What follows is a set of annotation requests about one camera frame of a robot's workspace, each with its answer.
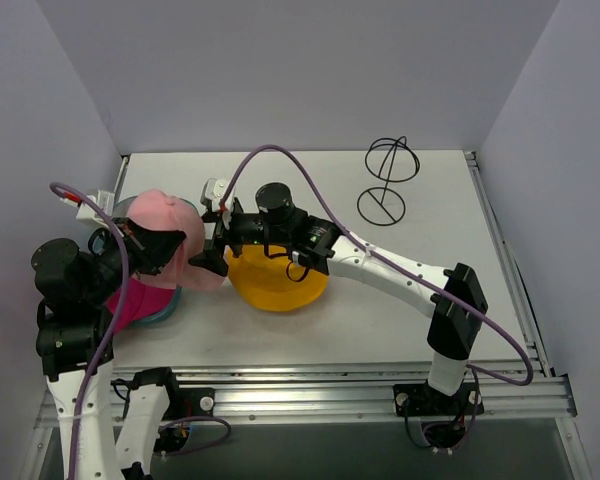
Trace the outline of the light pink baseball cap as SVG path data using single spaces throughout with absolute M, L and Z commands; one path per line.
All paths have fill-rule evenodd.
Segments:
M 130 203 L 127 217 L 148 230 L 178 230 L 186 234 L 183 243 L 159 275 L 136 273 L 138 281 L 157 288 L 182 287 L 198 291 L 213 291 L 224 283 L 223 276 L 188 263 L 190 258 L 203 251 L 205 241 L 202 218 L 190 203 L 152 189 L 139 194 Z

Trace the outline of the yellow bucket hat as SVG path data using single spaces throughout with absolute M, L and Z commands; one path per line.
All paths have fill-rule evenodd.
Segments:
M 252 307 L 268 312 L 291 312 L 316 301 L 329 278 L 294 264 L 281 246 L 270 246 L 269 256 L 262 245 L 245 245 L 239 257 L 225 255 L 228 279 Z

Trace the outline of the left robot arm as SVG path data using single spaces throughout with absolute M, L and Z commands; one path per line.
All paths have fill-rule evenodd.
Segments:
M 128 218 L 111 221 L 99 253 L 71 239 L 40 246 L 31 258 L 42 295 L 37 310 L 36 352 L 59 422 L 64 475 L 68 479 L 148 479 L 159 425 L 182 405 L 173 371 L 136 373 L 125 396 L 119 433 L 113 431 L 110 389 L 113 331 L 134 273 L 155 275 L 169 263 L 186 235 L 152 231 Z

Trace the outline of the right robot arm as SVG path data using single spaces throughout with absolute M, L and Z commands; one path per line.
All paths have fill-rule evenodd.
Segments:
M 190 264 L 227 277 L 252 305 L 267 301 L 280 310 L 273 291 L 286 287 L 293 299 L 312 279 L 339 277 L 397 298 L 429 318 L 427 343 L 434 352 L 424 400 L 435 412 L 460 400 L 460 386 L 488 305 L 475 271 L 410 260 L 361 239 L 332 219 L 297 207 L 289 187 L 262 186 L 257 212 L 243 210 L 224 179 L 209 179 L 201 203 L 206 239 Z

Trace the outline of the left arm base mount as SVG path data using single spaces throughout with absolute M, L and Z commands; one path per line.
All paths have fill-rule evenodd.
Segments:
M 211 417 L 215 404 L 215 390 L 211 387 L 182 388 L 175 405 L 170 405 L 163 416 L 164 421 L 185 417 Z M 176 424 L 158 434 L 154 445 L 155 454 L 180 451 L 186 444 L 193 424 Z

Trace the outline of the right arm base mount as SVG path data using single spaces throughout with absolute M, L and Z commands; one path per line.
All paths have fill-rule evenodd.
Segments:
M 424 383 L 394 384 L 395 414 L 404 421 L 409 441 L 418 449 L 451 456 L 468 440 L 484 413 L 477 381 L 464 382 L 451 396 Z

